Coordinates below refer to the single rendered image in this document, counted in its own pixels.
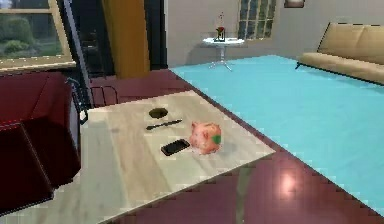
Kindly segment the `beige sofa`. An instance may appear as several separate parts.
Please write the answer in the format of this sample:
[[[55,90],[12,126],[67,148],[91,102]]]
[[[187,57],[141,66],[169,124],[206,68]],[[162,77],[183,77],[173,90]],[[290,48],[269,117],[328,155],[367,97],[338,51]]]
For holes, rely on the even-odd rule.
[[[301,65],[384,85],[384,25],[329,23],[317,50],[298,58]]]

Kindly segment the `pink piggy bank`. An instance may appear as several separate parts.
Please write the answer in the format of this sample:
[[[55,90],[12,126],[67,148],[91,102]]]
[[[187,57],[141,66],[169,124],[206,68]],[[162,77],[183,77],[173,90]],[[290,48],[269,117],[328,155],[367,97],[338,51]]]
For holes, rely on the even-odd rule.
[[[221,144],[221,128],[215,123],[193,122],[190,145],[200,154],[210,154],[218,151]]]

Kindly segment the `black pen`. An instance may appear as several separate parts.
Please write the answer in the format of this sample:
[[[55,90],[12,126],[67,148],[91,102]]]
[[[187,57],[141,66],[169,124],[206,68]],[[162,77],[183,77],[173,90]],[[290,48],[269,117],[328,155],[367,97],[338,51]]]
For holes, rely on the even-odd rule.
[[[182,119],[178,119],[178,120],[174,120],[174,121],[164,122],[164,123],[161,123],[161,124],[149,125],[149,126],[146,127],[146,130],[149,131],[149,130],[153,130],[153,129],[158,128],[158,127],[170,126],[170,125],[178,124],[178,123],[180,123],[182,121],[183,121]]]

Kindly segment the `black phone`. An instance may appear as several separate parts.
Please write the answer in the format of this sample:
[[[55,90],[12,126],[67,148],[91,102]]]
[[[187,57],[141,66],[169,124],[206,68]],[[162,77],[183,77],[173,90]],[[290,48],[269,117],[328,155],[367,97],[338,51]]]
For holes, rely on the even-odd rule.
[[[170,156],[175,153],[178,153],[186,148],[188,148],[190,144],[185,139],[179,139],[172,143],[169,143],[161,148],[161,151],[166,155]]]

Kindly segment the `white round side table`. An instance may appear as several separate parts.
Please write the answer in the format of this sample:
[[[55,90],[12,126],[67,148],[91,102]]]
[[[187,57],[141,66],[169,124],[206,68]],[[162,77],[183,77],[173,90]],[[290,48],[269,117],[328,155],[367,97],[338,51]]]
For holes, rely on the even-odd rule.
[[[213,38],[205,38],[203,43],[208,46],[214,46],[220,51],[220,58],[218,61],[214,61],[209,66],[210,69],[216,67],[217,65],[225,66],[229,71],[231,68],[229,67],[229,62],[225,59],[225,52],[227,47],[241,46],[245,43],[243,39],[238,38],[225,38],[223,42],[215,41]]]

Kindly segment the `pale wooden table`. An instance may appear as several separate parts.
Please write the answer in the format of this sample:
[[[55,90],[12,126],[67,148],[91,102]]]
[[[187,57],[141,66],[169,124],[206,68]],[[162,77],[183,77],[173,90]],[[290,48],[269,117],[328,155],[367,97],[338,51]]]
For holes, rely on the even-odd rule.
[[[151,118],[149,111],[168,114]],[[239,171],[236,208],[243,208],[250,169],[272,149],[193,91],[91,109],[81,127],[82,168],[52,200],[0,218],[0,224],[108,224],[175,193]],[[149,125],[182,119],[146,130]],[[218,152],[183,150],[172,156],[162,146],[186,139],[194,121],[222,130]]]

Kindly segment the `orange door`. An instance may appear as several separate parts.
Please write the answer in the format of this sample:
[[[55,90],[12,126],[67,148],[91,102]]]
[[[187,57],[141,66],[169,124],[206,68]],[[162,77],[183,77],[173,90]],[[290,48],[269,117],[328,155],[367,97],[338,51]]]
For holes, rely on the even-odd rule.
[[[118,79],[150,71],[144,0],[102,0]]]

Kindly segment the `cyan carpet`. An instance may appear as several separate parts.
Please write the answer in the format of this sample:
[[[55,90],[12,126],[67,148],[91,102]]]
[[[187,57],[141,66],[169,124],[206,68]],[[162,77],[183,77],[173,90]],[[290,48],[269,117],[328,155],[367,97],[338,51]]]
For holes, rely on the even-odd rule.
[[[384,86],[276,55],[173,71],[384,215]]]

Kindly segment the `grid paned window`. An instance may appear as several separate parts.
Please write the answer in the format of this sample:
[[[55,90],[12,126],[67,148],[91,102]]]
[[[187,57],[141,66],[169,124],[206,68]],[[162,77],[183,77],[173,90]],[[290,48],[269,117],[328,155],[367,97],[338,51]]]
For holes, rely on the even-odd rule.
[[[237,35],[243,40],[263,40],[272,35],[277,0],[240,0]]]

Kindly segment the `black floor lamp pole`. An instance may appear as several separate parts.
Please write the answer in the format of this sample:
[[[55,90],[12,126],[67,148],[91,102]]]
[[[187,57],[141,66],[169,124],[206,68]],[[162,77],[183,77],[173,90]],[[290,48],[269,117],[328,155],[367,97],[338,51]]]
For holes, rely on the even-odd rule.
[[[72,8],[71,8],[71,3],[72,3],[72,0],[63,0],[65,15],[68,20],[70,34],[73,42],[72,49],[75,51],[75,55],[77,57],[76,63],[81,71],[80,80],[82,83],[82,89],[84,93],[84,101],[89,108],[93,108],[94,102],[93,102],[92,92],[90,89],[90,79],[88,76],[88,71],[86,68],[86,63],[84,60],[84,55],[82,52],[81,42],[80,42],[78,31],[76,28],[75,19],[74,19]]]

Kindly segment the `wood framed window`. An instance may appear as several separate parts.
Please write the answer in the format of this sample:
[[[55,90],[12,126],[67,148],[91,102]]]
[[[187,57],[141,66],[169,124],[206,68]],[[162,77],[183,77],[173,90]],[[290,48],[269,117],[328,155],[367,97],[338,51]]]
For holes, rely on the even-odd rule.
[[[58,0],[0,0],[0,73],[75,65]]]

